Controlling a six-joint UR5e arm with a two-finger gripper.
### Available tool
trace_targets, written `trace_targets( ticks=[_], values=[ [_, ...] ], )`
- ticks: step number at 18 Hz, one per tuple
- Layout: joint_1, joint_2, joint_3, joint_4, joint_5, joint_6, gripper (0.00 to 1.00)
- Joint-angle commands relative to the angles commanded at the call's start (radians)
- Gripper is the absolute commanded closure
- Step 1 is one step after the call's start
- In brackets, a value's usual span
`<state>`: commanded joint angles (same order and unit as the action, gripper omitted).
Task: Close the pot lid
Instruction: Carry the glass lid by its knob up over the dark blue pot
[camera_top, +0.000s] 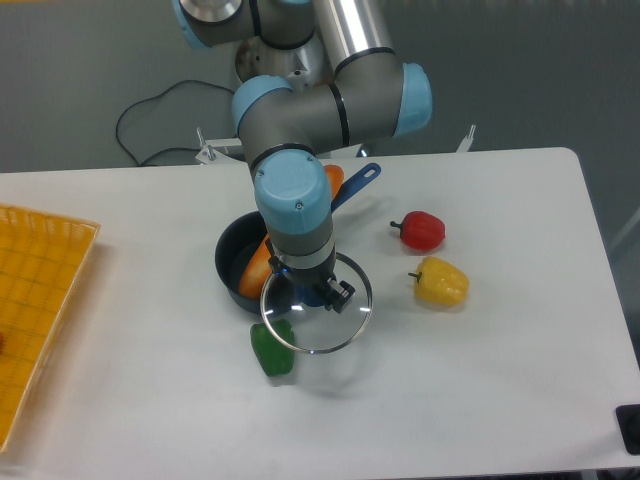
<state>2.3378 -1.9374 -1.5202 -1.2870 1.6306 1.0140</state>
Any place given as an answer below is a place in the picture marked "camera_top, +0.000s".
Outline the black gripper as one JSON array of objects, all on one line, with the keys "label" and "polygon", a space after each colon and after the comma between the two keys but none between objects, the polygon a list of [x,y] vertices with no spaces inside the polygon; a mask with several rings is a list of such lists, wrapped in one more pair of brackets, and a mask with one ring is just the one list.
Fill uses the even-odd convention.
[{"label": "black gripper", "polygon": [[350,304],[355,288],[346,281],[338,281],[333,271],[336,263],[335,241],[328,238],[312,250],[291,253],[279,249],[267,241],[272,272],[309,290],[316,289],[317,296],[327,311],[341,314]]}]

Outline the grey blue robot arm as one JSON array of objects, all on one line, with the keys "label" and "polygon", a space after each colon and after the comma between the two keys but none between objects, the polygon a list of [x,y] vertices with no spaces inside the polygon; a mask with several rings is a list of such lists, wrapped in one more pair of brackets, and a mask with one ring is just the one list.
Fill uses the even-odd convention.
[{"label": "grey blue robot arm", "polygon": [[333,75],[297,89],[290,74],[244,80],[232,116],[271,269],[341,312],[354,290],[334,274],[331,190],[319,155],[423,128],[433,101],[427,75],[401,62],[374,1],[177,1],[188,42],[210,48],[256,38],[281,51],[319,40]]}]

